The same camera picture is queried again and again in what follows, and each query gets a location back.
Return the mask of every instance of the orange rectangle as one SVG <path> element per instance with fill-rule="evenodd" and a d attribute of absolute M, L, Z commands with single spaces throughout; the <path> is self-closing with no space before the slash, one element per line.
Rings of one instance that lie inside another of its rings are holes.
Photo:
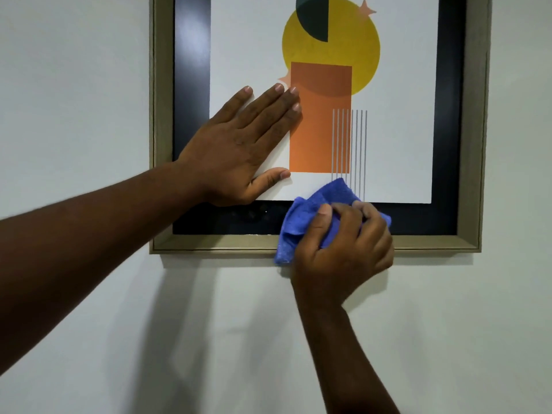
<path fill-rule="evenodd" d="M 299 89 L 303 112 L 301 123 L 291 132 L 292 172 L 349 173 L 352 74 L 352 67 L 292 62 L 291 87 Z"/>

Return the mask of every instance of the dark green semicircle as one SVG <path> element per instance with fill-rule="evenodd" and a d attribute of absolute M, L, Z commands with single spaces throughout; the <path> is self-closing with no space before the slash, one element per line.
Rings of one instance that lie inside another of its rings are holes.
<path fill-rule="evenodd" d="M 319 41 L 328 41 L 329 0 L 296 0 L 295 10 L 308 34 Z"/>

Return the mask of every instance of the picture frame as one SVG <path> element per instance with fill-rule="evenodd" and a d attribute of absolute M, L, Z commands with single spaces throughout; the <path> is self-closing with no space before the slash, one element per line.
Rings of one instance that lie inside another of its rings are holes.
<path fill-rule="evenodd" d="M 466 0 L 455 235 L 394 235 L 397 253 L 478 253 L 482 210 L 492 0 Z M 150 166 L 171 162 L 175 89 L 175 0 L 151 0 Z M 149 244 L 152 254 L 274 254 L 278 235 L 176 235 Z"/>

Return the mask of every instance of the yellow circle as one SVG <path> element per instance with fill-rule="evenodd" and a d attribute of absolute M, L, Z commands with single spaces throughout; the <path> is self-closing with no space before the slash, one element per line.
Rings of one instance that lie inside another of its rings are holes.
<path fill-rule="evenodd" d="M 282 52 L 287 69 L 292 62 L 353 68 L 352 93 L 361 91 L 376 73 L 380 41 L 374 22 L 349 0 L 329 0 L 328 41 L 310 36 L 293 12 L 284 28 Z"/>

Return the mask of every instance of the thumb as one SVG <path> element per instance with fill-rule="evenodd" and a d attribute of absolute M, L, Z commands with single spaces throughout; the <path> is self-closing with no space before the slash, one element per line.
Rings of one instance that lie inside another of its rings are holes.
<path fill-rule="evenodd" d="M 331 223 L 332 207 L 324 203 L 318 209 L 318 213 L 308 226 L 305 236 L 299 242 L 297 246 L 298 253 L 304 253 L 304 257 L 314 257 L 315 253 L 320 249 L 320 243 L 328 232 Z"/>
<path fill-rule="evenodd" d="M 276 167 L 266 170 L 264 173 L 255 177 L 245 192 L 245 201 L 250 203 L 256 200 L 265 191 L 276 185 L 280 180 L 289 178 L 292 174 L 287 168 Z"/>

